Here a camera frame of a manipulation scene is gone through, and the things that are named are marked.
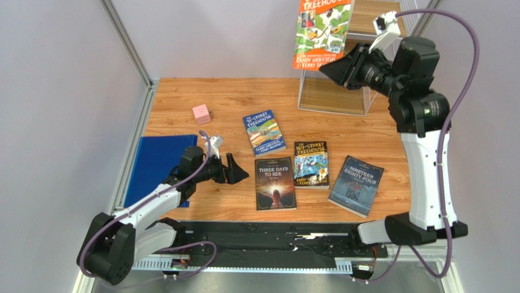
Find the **orange 78-storey treehouse book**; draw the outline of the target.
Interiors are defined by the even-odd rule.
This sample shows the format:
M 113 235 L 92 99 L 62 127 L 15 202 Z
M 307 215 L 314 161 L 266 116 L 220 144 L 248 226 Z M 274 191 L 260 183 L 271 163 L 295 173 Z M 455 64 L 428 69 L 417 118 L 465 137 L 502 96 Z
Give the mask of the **orange 78-storey treehouse book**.
M 317 71 L 344 55 L 355 1 L 301 0 L 292 66 Z

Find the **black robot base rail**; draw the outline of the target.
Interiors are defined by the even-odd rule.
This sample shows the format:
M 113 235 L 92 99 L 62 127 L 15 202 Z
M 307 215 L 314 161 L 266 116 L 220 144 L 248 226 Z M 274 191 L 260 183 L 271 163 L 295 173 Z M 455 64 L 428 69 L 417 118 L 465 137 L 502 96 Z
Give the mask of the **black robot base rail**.
M 210 271 L 331 273 L 368 279 L 376 261 L 389 258 L 383 244 L 362 245 L 355 223 L 182 222 L 166 254 L 166 273 Z

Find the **black 169-storey treehouse book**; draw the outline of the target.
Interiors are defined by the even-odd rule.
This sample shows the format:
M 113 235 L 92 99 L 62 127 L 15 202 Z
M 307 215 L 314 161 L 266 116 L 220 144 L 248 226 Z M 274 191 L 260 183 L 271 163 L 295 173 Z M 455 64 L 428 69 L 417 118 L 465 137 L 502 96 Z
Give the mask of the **black 169-storey treehouse book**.
M 329 189 L 329 160 L 326 141 L 294 143 L 294 187 Z

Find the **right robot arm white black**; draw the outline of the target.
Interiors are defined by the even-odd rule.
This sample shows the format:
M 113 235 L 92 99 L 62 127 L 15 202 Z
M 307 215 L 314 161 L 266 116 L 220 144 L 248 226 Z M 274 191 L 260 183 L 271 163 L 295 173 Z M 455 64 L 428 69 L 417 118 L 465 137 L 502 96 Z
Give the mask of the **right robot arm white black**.
M 438 61 L 433 41 L 407 37 L 393 60 L 374 45 L 359 43 L 344 57 L 320 67 L 337 85 L 349 90 L 368 87 L 387 96 L 408 161 L 410 210 L 358 225 L 356 237 L 365 245 L 424 245 L 468 235 L 467 224 L 454 211 L 447 179 L 452 106 L 431 89 Z

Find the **three days to see book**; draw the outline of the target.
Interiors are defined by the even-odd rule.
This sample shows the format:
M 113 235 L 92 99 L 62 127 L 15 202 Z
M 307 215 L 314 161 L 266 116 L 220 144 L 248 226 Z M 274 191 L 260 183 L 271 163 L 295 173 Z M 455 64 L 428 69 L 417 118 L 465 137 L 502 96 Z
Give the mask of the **three days to see book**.
M 296 209 L 292 159 L 256 159 L 255 191 L 257 211 Z

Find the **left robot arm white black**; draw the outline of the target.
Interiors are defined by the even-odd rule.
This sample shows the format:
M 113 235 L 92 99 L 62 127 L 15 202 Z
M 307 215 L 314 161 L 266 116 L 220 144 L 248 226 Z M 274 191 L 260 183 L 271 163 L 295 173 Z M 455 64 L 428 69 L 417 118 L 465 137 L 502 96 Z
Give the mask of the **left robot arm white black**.
M 185 226 L 162 215 L 185 203 L 199 183 L 236 184 L 249 177 L 231 153 L 225 157 L 224 164 L 216 147 L 190 146 L 149 195 L 114 214 L 96 215 L 78 254 L 81 272 L 115 286 L 135 262 L 153 253 L 187 249 L 182 239 Z

